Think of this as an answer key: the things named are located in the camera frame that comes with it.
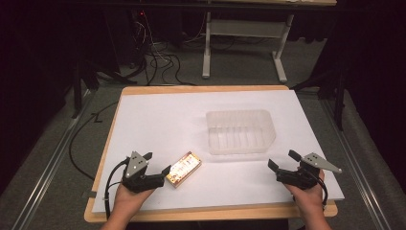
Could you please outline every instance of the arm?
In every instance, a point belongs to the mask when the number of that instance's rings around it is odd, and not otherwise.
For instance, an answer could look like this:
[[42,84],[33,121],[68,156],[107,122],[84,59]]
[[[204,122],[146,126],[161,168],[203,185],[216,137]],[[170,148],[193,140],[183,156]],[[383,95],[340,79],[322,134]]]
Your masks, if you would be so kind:
[[144,201],[146,201],[153,192],[154,190],[148,190],[134,194],[124,185],[120,184],[119,188],[117,188],[113,211],[101,230],[124,230],[131,219],[140,210]]
[[[320,178],[325,179],[323,171],[320,171]],[[319,184],[308,190],[287,184],[284,186],[295,197],[306,230],[331,229],[323,213],[323,190]]]

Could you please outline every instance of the clear plastic bin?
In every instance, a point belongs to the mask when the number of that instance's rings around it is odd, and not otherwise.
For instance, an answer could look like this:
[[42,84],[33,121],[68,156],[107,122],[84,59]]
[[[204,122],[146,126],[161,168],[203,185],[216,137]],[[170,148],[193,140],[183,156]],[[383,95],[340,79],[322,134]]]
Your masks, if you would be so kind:
[[206,119],[210,154],[264,153],[276,138],[267,110],[211,111]]

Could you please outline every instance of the gray carpet floor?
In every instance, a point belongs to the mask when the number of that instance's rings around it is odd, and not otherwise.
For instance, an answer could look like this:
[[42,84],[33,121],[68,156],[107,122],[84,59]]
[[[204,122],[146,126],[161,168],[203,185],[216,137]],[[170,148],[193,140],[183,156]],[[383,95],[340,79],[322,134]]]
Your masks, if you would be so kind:
[[[199,42],[185,44],[181,49],[166,47],[165,43],[156,44],[156,49],[162,56],[157,58],[158,63],[159,66],[165,66],[170,62],[164,60],[165,54],[177,55],[180,59],[178,79],[196,85],[280,84],[270,58],[270,52],[278,45],[276,40],[241,38],[230,48],[224,49],[230,45],[227,42],[222,40],[214,43],[209,80],[201,78],[203,47]],[[308,78],[323,46],[324,42],[287,42],[282,55],[288,78],[287,86]],[[177,83],[174,77],[176,63],[175,61],[174,66],[165,72],[165,67],[159,68],[152,85]],[[123,74],[130,71],[123,67]],[[150,65],[147,72],[151,78],[153,68]],[[147,83],[147,76],[143,73],[134,80],[143,85]],[[116,102],[123,87],[124,85],[110,80],[101,80],[99,90],[86,95],[87,106],[77,120],[71,118],[74,114],[73,93],[66,96],[67,104],[46,126],[32,153],[0,198],[0,229],[12,229],[21,220],[19,215],[56,150],[62,150],[62,158],[56,165],[52,180],[44,186],[45,191],[33,208],[34,214],[27,217],[23,227],[15,229],[90,230],[101,227],[100,224],[88,223],[83,218],[93,181],[74,168],[69,159],[69,146],[61,148],[58,144],[74,122],[78,123],[78,128],[91,117],[91,113]],[[350,95],[346,94],[344,131],[340,131],[331,120],[332,101],[319,100],[315,92],[317,88],[307,88],[298,92],[298,97],[327,159],[340,165],[344,171],[336,177],[346,198],[337,201],[338,215],[329,218],[328,222],[334,229],[406,229],[406,219],[403,217],[406,212],[405,194],[382,160]],[[75,162],[91,175],[96,174],[100,163],[115,108],[116,105],[111,106],[100,114],[101,123],[92,121],[84,126],[72,145]],[[289,220],[289,229],[298,229],[301,225],[299,219]],[[261,229],[258,226],[253,223],[252,227],[246,229]],[[148,229],[144,226],[139,226],[138,229],[145,228]]]

